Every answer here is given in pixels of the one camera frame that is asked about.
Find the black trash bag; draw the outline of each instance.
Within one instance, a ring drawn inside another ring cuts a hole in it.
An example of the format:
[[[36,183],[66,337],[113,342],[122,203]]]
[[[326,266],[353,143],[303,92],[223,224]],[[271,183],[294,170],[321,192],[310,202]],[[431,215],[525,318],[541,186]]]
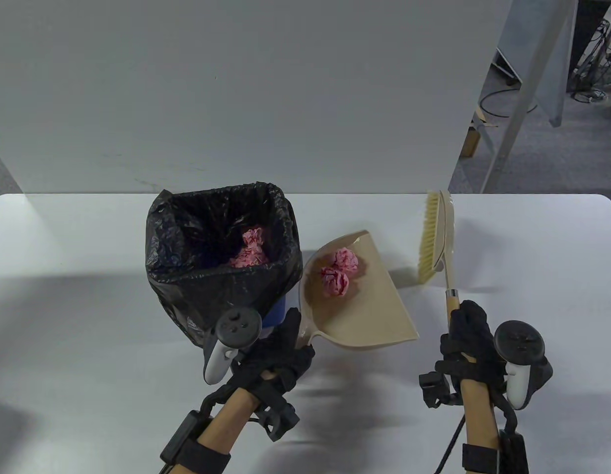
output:
[[[264,229],[269,263],[232,268],[242,234]],[[163,191],[148,212],[146,271],[166,313],[197,346],[231,307],[262,317],[301,279],[292,205],[276,185],[254,183],[192,193]]]

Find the white board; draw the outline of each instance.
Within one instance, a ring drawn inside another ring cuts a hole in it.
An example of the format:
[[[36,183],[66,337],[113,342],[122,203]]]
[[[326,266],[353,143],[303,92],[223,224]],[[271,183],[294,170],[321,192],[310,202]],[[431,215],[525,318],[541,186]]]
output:
[[[574,7],[560,31],[535,93],[536,103],[554,127],[562,124],[578,4],[577,0],[564,1],[574,3]],[[554,9],[555,2],[549,0],[514,0],[511,4],[498,50],[520,81],[527,79],[536,46]]]
[[[448,185],[511,0],[0,0],[25,192]]]

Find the white table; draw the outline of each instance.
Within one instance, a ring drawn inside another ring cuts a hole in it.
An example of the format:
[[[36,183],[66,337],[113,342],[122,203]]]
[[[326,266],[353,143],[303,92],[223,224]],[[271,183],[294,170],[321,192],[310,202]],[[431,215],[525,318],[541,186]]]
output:
[[[153,198],[0,197],[0,474],[156,473],[161,448],[209,393],[201,351],[145,278]],[[396,282],[412,279],[422,196],[289,199],[304,250],[366,228]],[[454,200],[461,295],[492,328],[536,326],[554,366],[519,415],[531,472],[611,473],[610,201]],[[434,472],[462,410],[426,408],[418,387],[446,329],[443,277],[400,294],[421,339],[362,354],[317,341],[289,394],[301,422],[276,444],[248,426],[227,472]],[[445,472],[461,472],[460,452]]]

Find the crumpled paper ball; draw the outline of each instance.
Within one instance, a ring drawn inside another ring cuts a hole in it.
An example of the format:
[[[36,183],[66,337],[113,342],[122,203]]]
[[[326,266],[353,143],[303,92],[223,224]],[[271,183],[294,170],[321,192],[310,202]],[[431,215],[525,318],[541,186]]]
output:
[[[354,276],[358,273],[358,257],[347,247],[339,248],[334,253],[332,266],[346,273],[347,276]]]
[[[337,268],[323,267],[321,269],[323,278],[323,291],[328,296],[344,296],[349,289],[349,277]]]
[[[246,231],[242,235],[245,247],[235,257],[229,260],[233,268],[254,267],[268,263],[268,257],[262,249],[263,230],[261,227]]]

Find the dustpan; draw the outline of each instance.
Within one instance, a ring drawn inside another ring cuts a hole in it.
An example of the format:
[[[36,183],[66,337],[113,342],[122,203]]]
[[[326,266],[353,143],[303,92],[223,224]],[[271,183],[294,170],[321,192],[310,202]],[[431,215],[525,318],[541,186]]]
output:
[[[359,259],[359,273],[344,296],[325,296],[321,268],[347,247]],[[392,346],[419,337],[371,234],[348,234],[321,247],[308,261],[299,283],[301,327],[297,345],[315,336],[351,350]]]

